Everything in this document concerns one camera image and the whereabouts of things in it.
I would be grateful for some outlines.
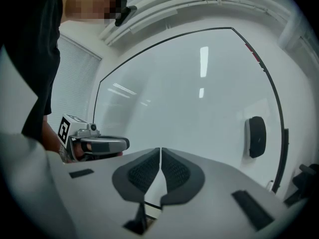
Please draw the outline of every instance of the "glossy white surface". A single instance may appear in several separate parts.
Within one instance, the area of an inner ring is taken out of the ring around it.
[[[244,125],[253,116],[261,116],[267,130],[266,151],[255,160],[243,157]],[[94,122],[103,134],[129,138],[125,154],[169,147],[232,165],[262,186],[276,177],[276,99],[263,69],[231,29],[178,37],[122,65],[100,85]]]

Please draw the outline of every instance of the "curved black line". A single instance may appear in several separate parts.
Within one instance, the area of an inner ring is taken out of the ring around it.
[[[257,52],[254,50],[254,48],[248,43],[248,41],[240,33],[238,33],[234,28],[232,30],[247,44],[247,46],[249,46],[249,48],[254,52],[254,54],[259,59],[260,66],[264,69],[264,72],[266,73],[266,75],[268,77],[268,80],[271,84],[271,87],[273,88],[273,92],[275,94],[275,98],[277,101],[277,106],[278,106],[278,110],[279,110],[279,118],[280,118],[280,126],[281,126],[281,151],[280,151],[278,170],[277,170],[276,178],[275,178],[274,185],[272,188],[272,191],[276,193],[279,186],[280,186],[280,182],[281,182],[281,179],[282,179],[284,171],[285,171],[287,154],[288,154],[288,152],[285,152],[285,126],[284,126],[283,110],[281,108],[281,104],[280,104],[277,89],[275,87],[275,83],[274,83],[273,79],[271,78],[271,76],[268,72],[268,69],[266,68],[264,62],[262,61],[260,56],[257,54]]]
[[[149,202],[146,202],[146,201],[144,201],[144,204],[146,204],[146,205],[148,205],[148,206],[151,206],[151,207],[153,207],[153,208],[156,208],[156,209],[161,210],[161,206],[153,205],[153,204],[150,204]]]
[[[260,66],[263,68],[264,72],[266,73],[267,77],[268,77],[268,80],[272,86],[272,89],[273,89],[273,92],[275,94],[275,98],[276,98],[276,101],[277,101],[277,106],[278,106],[278,111],[279,111],[279,118],[280,118],[280,124],[281,124],[281,152],[280,152],[280,159],[279,159],[279,165],[278,165],[278,170],[277,170],[277,174],[276,174],[276,178],[275,178],[275,182],[274,182],[274,185],[273,185],[273,189],[272,191],[273,192],[277,192],[279,186],[280,186],[280,182],[281,182],[281,179],[283,177],[283,174],[284,174],[284,171],[285,171],[285,166],[286,166],[286,162],[285,160],[287,160],[287,153],[285,151],[285,126],[284,126],[284,116],[283,116],[283,111],[282,111],[282,108],[281,108],[281,104],[280,104],[280,100],[279,100],[279,96],[278,96],[278,93],[277,93],[277,90],[276,90],[276,87],[275,87],[275,84],[264,64],[264,62],[261,60],[260,56],[257,54],[257,52],[254,50],[254,48],[247,42],[247,40],[240,34],[238,33],[233,27],[213,27],[213,28],[207,28],[207,29],[202,29],[202,30],[196,30],[196,31],[191,31],[191,32],[187,32],[187,33],[183,33],[183,34],[179,34],[179,35],[176,35],[176,36],[173,36],[173,37],[170,37],[168,39],[165,39],[163,41],[160,41],[156,44],[153,44],[151,45],[150,47],[138,52],[137,54],[135,54],[134,56],[132,56],[131,58],[129,58],[128,60],[126,60],[125,62],[123,62],[122,64],[120,64],[118,67],[116,67],[112,72],[110,72],[107,76],[105,76],[101,81],[100,81],[100,84],[99,84],[99,89],[100,89],[100,85],[101,85],[101,82],[105,80],[105,78],[107,78],[110,74],[112,74],[115,70],[117,70],[118,68],[120,68],[122,65],[124,65],[125,63],[127,63],[128,61],[130,61],[131,59],[135,58],[136,56],[140,55],[141,53],[161,44],[161,43],[164,43],[164,42],[167,42],[169,40],[172,40],[172,39],[175,39],[175,38],[178,38],[178,37],[181,37],[181,36],[184,36],[184,35],[187,35],[187,34],[192,34],[192,33],[197,33],[197,32],[203,32],[203,31],[209,31],[209,30],[218,30],[218,29],[231,29],[233,30],[251,49],[252,51],[255,53],[255,55],[258,57],[259,61],[260,61]],[[94,113],[93,113],[93,121],[94,121],[94,116],[95,116],[95,107],[96,107],[96,101],[97,101],[97,98],[98,98],[98,94],[99,94],[99,89],[98,89],[98,92],[96,94],[96,99],[95,99],[95,105],[94,105]]]

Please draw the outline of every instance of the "handheld device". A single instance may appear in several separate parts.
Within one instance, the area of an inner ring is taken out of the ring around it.
[[[79,161],[74,152],[73,142],[79,141],[84,151],[81,161],[108,158],[130,147],[125,137],[101,135],[94,123],[87,123],[77,116],[64,114],[61,119],[58,138],[72,161]]]

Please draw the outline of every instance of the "person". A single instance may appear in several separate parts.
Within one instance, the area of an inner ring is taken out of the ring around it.
[[[69,158],[56,133],[47,122],[51,113],[51,92],[59,63],[57,40],[60,24],[67,20],[102,22],[115,18],[126,0],[10,0],[2,18],[1,46],[4,45],[20,75],[38,96],[22,133],[36,139],[46,150]],[[84,152],[74,144],[78,159]]]

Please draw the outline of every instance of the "ceiling light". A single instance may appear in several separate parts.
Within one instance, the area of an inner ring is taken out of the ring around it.
[[[136,95],[135,92],[133,92],[133,91],[131,91],[131,90],[128,90],[127,88],[124,88],[123,86],[121,86],[121,85],[119,85],[119,84],[117,84],[117,83],[114,83],[113,86],[114,86],[114,87],[117,87],[117,88],[119,88],[119,89],[121,89],[121,90],[124,90],[124,91],[126,91],[126,92],[128,92],[128,93],[130,93],[130,94],[132,94],[132,95]]]
[[[120,93],[120,92],[118,92],[118,91],[116,91],[116,90],[108,89],[108,91],[110,91],[110,92],[112,92],[112,93],[114,93],[114,94],[120,95],[120,96],[122,96],[122,97],[125,97],[125,98],[130,98],[129,96],[124,95],[124,94],[122,94],[122,93]]]
[[[199,89],[199,98],[203,98],[204,96],[204,88]]]
[[[208,47],[201,47],[200,49],[200,76],[206,77],[208,64]]]

